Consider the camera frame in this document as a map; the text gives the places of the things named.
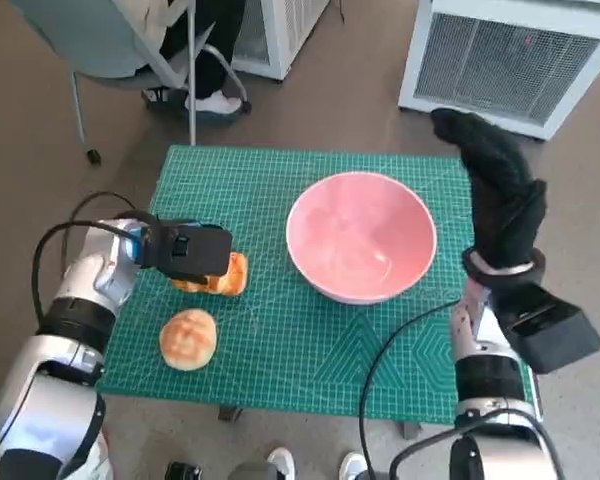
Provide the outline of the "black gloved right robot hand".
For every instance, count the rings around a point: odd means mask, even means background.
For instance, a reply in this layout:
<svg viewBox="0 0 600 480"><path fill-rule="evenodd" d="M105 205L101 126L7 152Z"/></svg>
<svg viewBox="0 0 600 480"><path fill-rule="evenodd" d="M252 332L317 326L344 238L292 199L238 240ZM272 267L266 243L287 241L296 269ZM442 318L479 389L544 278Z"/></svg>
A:
<svg viewBox="0 0 600 480"><path fill-rule="evenodd" d="M509 132L473 113L430 112L434 134L459 149L471 186L474 248L493 269L532 262L547 184L532 175Z"/></svg>

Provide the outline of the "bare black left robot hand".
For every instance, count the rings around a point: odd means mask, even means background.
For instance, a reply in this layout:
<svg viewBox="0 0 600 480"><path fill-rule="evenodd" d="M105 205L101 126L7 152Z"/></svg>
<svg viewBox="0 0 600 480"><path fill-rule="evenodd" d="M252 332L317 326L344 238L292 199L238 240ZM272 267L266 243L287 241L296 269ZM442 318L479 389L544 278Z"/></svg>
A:
<svg viewBox="0 0 600 480"><path fill-rule="evenodd" d="M196 276L191 279L172 279L172 285L182 291L189 293L213 293L219 292L219 278L217 276Z"/></svg>

